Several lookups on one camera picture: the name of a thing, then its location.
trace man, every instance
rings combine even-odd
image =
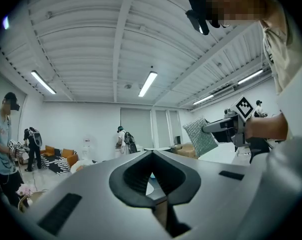
[[[118,137],[117,137],[117,145],[120,148],[120,152],[122,155],[126,155],[126,154],[129,154],[129,147],[126,145],[126,142],[125,142],[125,135],[126,135],[126,131],[125,129],[122,127],[122,126],[119,126],[117,128],[117,133],[119,133]]]
[[[204,14],[207,20],[218,19],[223,26],[260,22],[264,54],[279,94],[302,66],[302,38],[294,20],[284,8],[276,0],[205,0],[204,7],[205,10],[201,8],[202,11],[199,9],[197,13]],[[285,140],[288,123],[281,113],[272,118],[249,119],[245,130],[246,139]]]
[[[37,132],[34,128],[30,127],[29,129],[24,130],[24,145],[28,145],[29,140],[29,159],[27,161],[27,168],[24,169],[26,172],[32,172],[32,164],[36,155],[36,165],[38,169],[41,169],[41,155],[40,147],[37,146],[33,133]]]
[[[0,187],[11,205],[18,207],[20,201],[16,191],[23,184],[14,162],[14,153],[9,148],[11,140],[11,110],[19,110],[17,97],[9,92],[5,95],[0,108]]]
[[[268,116],[267,113],[263,113],[263,109],[261,107],[261,104],[262,104],[261,100],[256,101],[256,109],[254,111],[254,116],[256,118],[266,118]]]

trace ceiling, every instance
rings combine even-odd
[[[0,61],[45,101],[195,108],[261,68],[262,30],[258,23],[209,25],[204,36],[189,9],[188,0],[23,0],[0,31]],[[158,77],[138,97],[150,71]]]

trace ceiling light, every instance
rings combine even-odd
[[[205,101],[207,101],[207,100],[209,100],[209,99],[211,99],[213,97],[214,97],[214,95],[210,95],[208,97],[205,97],[203,99],[200,99],[200,100],[196,101],[195,103],[193,103],[193,105],[198,105],[199,103],[205,102]]]
[[[152,85],[153,81],[156,79],[157,76],[158,76],[158,73],[156,73],[154,71],[150,71],[150,73],[138,95],[139,97],[143,97],[146,94],[147,90]]]
[[[2,21],[2,25],[4,27],[5,30],[7,30],[9,28],[9,19],[8,16],[6,16],[3,21]]]
[[[44,79],[38,74],[37,71],[33,70],[31,72],[32,76],[38,80],[38,82],[44,86],[45,89],[47,89],[50,93],[52,94],[56,94],[57,92],[55,90],[53,90],[47,83],[46,81],[44,81]]]
[[[244,82],[246,82],[246,81],[248,81],[248,80],[250,80],[250,79],[256,77],[257,75],[260,75],[262,72],[263,72],[263,69],[261,69],[261,70],[259,70],[258,72],[254,73],[254,74],[252,74],[252,75],[250,75],[250,76],[248,76],[248,77],[246,77],[245,79],[242,79],[242,80],[239,81],[237,84],[238,84],[238,85],[241,85],[241,84],[243,84]]]

